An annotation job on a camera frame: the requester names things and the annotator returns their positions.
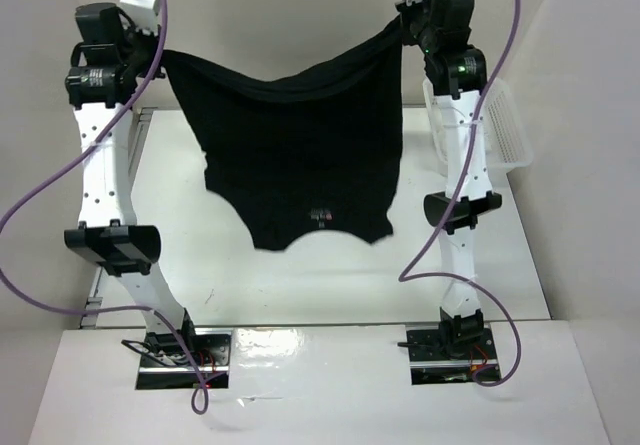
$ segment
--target white plastic basket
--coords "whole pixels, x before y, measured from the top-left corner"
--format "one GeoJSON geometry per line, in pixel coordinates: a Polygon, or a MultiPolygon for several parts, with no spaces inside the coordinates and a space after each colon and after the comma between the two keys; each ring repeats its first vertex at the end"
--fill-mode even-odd
{"type": "MultiPolygon", "coordinates": [[[[446,165],[447,145],[442,117],[439,109],[433,106],[435,101],[431,96],[431,84],[428,80],[424,81],[423,88],[436,152],[440,161],[446,165]]],[[[511,89],[503,80],[497,79],[489,90],[482,115],[489,170],[509,172],[514,168],[531,165],[531,144],[511,89]]]]}

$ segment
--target white backdrop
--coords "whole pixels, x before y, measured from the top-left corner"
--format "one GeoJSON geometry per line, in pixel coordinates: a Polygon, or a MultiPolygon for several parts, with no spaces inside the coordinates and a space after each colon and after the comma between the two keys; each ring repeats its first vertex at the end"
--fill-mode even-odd
{"type": "MultiPolygon", "coordinates": [[[[78,0],[80,3],[117,0],[78,0]]],[[[328,60],[379,32],[398,0],[169,0],[169,47],[247,75],[275,79],[328,60]]],[[[542,0],[524,0],[523,30],[542,0]]],[[[495,65],[513,16],[513,0],[476,0],[474,45],[495,65]]],[[[424,101],[422,55],[406,52],[406,103],[424,101]]],[[[176,106],[166,83],[144,103],[176,106]]]]}
{"type": "Polygon", "coordinates": [[[638,443],[640,0],[546,0],[509,82],[534,164],[512,185],[552,312],[613,445],[638,443]]]}
{"type": "MultiPolygon", "coordinates": [[[[75,0],[0,0],[0,213],[80,153],[64,77],[77,41],[75,0]]],[[[64,246],[82,201],[78,171],[9,223],[0,261],[26,293],[82,308],[93,268],[64,246]]],[[[0,442],[24,445],[67,320],[40,311],[0,285],[0,442]]]]}

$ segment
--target metal base plate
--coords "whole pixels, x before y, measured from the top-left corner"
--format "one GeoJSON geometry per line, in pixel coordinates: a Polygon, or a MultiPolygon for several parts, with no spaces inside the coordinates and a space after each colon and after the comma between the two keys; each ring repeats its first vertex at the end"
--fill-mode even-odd
{"type": "Polygon", "coordinates": [[[477,378],[483,382],[501,378],[490,328],[485,329],[477,344],[455,357],[444,351],[437,327],[408,329],[407,343],[402,346],[409,350],[413,385],[472,382],[472,374],[478,369],[482,371],[477,378]]]}
{"type": "MultiPolygon", "coordinates": [[[[205,378],[219,374],[207,382],[209,388],[229,388],[231,330],[199,329],[193,338],[194,358],[200,362],[205,378]]],[[[193,367],[163,367],[146,358],[140,360],[136,390],[169,390],[196,388],[198,379],[193,367]]]]}

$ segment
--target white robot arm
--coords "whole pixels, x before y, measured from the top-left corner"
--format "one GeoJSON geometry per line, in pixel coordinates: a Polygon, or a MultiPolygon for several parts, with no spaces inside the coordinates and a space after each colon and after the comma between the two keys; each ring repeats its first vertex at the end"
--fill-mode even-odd
{"type": "MultiPolygon", "coordinates": [[[[482,52],[468,43],[475,0],[403,0],[401,13],[405,45],[417,45],[425,58],[427,78],[434,88],[433,107],[440,113],[447,143],[446,190],[425,198],[427,219],[434,227],[464,171],[472,120],[487,84],[482,52]]],[[[475,278],[474,234],[478,216],[500,208],[502,197],[493,192],[486,164],[483,114],[476,122],[475,146],[453,214],[439,234],[444,272],[475,278]]],[[[484,319],[474,288],[451,280],[440,307],[441,335],[450,352],[464,350],[477,340],[484,319]]]]}
{"type": "MultiPolygon", "coordinates": [[[[138,225],[129,181],[128,111],[100,143],[96,137],[133,95],[145,75],[159,32],[159,0],[121,0],[120,7],[96,3],[79,7],[76,22],[83,42],[72,55],[66,86],[83,151],[84,195],[78,228],[65,232],[67,247],[117,277],[137,305],[161,312],[187,343],[193,333],[189,315],[173,297],[157,262],[161,240],[155,227],[138,225]],[[122,19],[128,23],[123,27],[122,19]],[[80,65],[84,56],[86,65],[80,65]]],[[[144,313],[148,338],[171,349],[173,335],[153,313],[144,313]]]]}

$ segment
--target white tabletop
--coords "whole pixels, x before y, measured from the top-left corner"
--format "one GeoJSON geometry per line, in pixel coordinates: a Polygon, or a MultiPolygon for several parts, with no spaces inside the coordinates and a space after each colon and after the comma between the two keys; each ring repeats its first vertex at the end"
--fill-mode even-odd
{"type": "MultiPolygon", "coordinates": [[[[607,445],[569,325],[519,324],[522,365],[496,389],[412,386],[402,326],[238,329],[228,390],[135,391],[142,330],[65,332],[30,445],[607,445]]],[[[494,324],[506,370],[515,355],[494,324]]]]}
{"type": "MultiPolygon", "coordinates": [[[[444,189],[424,109],[405,109],[405,151],[389,211],[395,233],[371,246],[338,232],[305,235],[284,253],[256,251],[233,207],[205,189],[205,160],[180,111],[156,111],[133,188],[141,224],[158,227],[160,266],[199,326],[407,323],[439,320],[445,280],[399,284],[398,275],[433,228],[424,196],[444,189]]],[[[503,208],[480,218],[479,283],[518,320],[549,313],[505,175],[503,208]]],[[[420,271],[440,268],[436,246],[420,271]]],[[[120,284],[100,282],[103,306],[131,303],[120,284]]],[[[503,320],[482,297],[487,320],[503,320]]],[[[102,315],[98,327],[144,326],[140,314],[102,315]]]]}

